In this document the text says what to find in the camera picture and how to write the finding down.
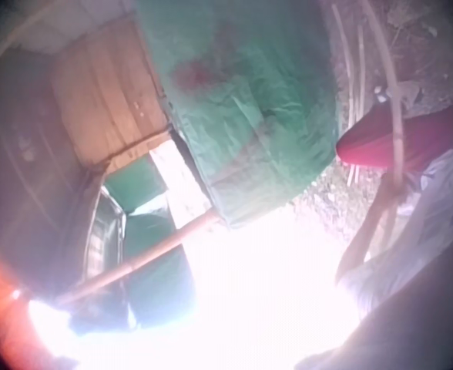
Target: green fabric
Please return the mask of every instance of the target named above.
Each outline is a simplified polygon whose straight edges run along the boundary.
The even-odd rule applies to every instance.
[[[175,231],[166,198],[163,200],[161,209],[127,218],[124,261]],[[142,327],[177,319],[189,312],[195,301],[193,277],[182,246],[132,273],[125,284],[131,309]]]
[[[166,190],[149,154],[108,176],[105,187],[126,213]]]
[[[230,226],[285,204],[332,161],[336,89],[317,2],[138,5],[169,116]]]

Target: red cloth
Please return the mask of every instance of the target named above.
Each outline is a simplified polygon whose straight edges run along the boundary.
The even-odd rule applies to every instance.
[[[404,169],[422,171],[435,158],[453,149],[453,105],[440,112],[403,122]],[[392,115],[389,102],[377,104],[337,142],[343,162],[358,166],[393,166]]]

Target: wooden wall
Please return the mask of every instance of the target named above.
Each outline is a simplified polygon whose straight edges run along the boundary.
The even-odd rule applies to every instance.
[[[164,134],[133,146],[166,128],[158,100],[162,90],[145,50],[136,23],[122,18],[58,55],[52,85],[83,165],[96,165],[121,153],[109,167],[113,172],[168,139]]]
[[[0,254],[37,291],[50,289],[86,177],[62,125],[50,63],[21,51],[0,59]]]

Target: white cloth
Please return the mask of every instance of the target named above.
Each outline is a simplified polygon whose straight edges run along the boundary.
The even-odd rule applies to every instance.
[[[433,161],[425,172],[421,198],[392,248],[348,271],[338,284],[354,299],[361,319],[453,242],[453,150]]]

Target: dirt ground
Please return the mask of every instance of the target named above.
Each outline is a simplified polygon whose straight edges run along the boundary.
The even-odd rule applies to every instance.
[[[358,81],[357,25],[364,31],[366,86],[364,111],[374,103],[374,87],[385,85],[381,58],[374,35],[359,0],[318,0],[330,36],[332,64],[341,107],[341,133],[347,129],[348,78],[341,35],[332,4],[336,4],[344,25]],[[399,81],[412,81],[421,88],[416,103],[405,116],[444,109],[453,103],[453,0],[371,0],[384,26]],[[315,211],[327,232],[348,243],[361,225],[374,198],[381,173],[361,168],[358,183],[347,186],[350,167],[336,159],[306,191],[293,201],[303,215]],[[394,236],[404,226],[399,219]],[[381,222],[371,253],[376,254],[383,230]]]

